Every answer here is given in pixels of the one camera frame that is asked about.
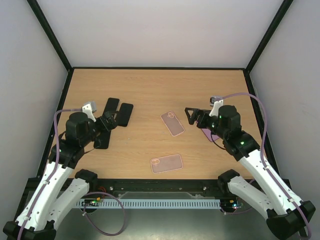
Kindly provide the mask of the black phone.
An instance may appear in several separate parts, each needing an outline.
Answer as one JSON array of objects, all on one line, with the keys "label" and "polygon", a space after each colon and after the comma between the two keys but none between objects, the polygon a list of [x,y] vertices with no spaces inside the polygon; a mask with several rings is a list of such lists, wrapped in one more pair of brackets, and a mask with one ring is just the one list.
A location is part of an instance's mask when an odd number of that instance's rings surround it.
[{"label": "black phone", "polygon": [[119,102],[120,100],[118,98],[109,97],[102,114],[109,113],[114,117],[117,113]]},{"label": "black phone", "polygon": [[133,111],[134,105],[130,103],[122,103],[116,114],[115,121],[120,127],[127,127]]}]

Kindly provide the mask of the pink phone case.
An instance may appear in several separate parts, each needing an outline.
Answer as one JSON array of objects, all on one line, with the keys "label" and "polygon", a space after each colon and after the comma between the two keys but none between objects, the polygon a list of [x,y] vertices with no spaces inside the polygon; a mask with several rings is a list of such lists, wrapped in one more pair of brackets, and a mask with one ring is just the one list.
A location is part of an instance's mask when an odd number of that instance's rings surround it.
[{"label": "pink phone case", "polygon": [[166,173],[183,168],[180,154],[156,157],[150,160],[151,170],[154,174]]},{"label": "pink phone case", "polygon": [[174,114],[173,111],[168,111],[166,113],[163,113],[160,118],[162,119],[163,123],[169,130],[170,134],[173,137],[176,137],[178,135],[181,135],[185,129]]}]

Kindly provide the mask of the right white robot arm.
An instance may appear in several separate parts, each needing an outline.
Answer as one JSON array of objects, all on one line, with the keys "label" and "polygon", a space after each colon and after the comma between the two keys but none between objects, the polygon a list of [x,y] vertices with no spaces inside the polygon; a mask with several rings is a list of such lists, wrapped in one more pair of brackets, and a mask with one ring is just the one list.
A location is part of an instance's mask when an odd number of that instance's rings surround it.
[{"label": "right white robot arm", "polygon": [[189,124],[209,129],[222,139],[225,150],[244,166],[260,189],[247,183],[231,169],[218,177],[218,191],[236,195],[253,207],[266,220],[270,231],[279,240],[286,240],[307,227],[316,208],[311,201],[303,201],[282,180],[257,143],[242,130],[241,116],[233,105],[223,105],[216,114],[199,108],[185,108]]}]

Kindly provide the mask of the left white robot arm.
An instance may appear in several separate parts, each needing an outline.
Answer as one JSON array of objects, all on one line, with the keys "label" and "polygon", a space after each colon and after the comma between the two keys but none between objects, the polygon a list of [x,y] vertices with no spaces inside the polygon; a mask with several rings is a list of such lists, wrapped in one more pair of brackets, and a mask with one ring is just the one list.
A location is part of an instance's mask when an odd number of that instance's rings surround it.
[{"label": "left white robot arm", "polygon": [[98,175],[82,169],[63,193],[61,188],[85,155],[85,147],[116,126],[110,112],[98,118],[84,111],[72,113],[65,124],[65,138],[59,138],[51,149],[45,172],[29,203],[16,220],[5,224],[3,232],[12,240],[53,240],[76,202],[96,188]]}]

